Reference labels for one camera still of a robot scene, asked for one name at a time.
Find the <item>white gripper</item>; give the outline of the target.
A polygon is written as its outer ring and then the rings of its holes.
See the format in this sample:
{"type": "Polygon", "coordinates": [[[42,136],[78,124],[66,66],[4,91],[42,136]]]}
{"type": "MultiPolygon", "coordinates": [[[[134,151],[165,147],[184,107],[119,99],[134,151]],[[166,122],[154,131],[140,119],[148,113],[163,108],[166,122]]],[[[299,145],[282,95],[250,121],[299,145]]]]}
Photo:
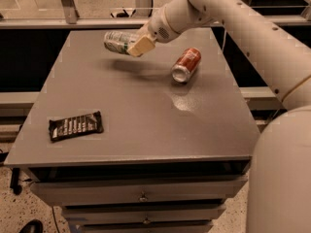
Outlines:
{"type": "Polygon", "coordinates": [[[138,31],[141,36],[132,44],[127,52],[134,57],[139,57],[156,47],[156,42],[169,43],[180,36],[169,25],[166,18],[166,8],[161,7],[157,10],[138,31]]]}

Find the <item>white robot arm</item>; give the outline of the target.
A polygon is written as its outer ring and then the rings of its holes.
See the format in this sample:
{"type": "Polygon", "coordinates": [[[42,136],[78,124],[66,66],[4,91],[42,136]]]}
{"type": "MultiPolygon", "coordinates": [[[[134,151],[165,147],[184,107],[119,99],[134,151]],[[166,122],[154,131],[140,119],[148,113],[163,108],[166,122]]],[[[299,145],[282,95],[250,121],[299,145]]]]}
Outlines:
{"type": "Polygon", "coordinates": [[[247,56],[285,113],[256,143],[246,233],[311,233],[311,49],[241,0],[173,0],[139,30],[139,56],[209,20],[247,56]]]}

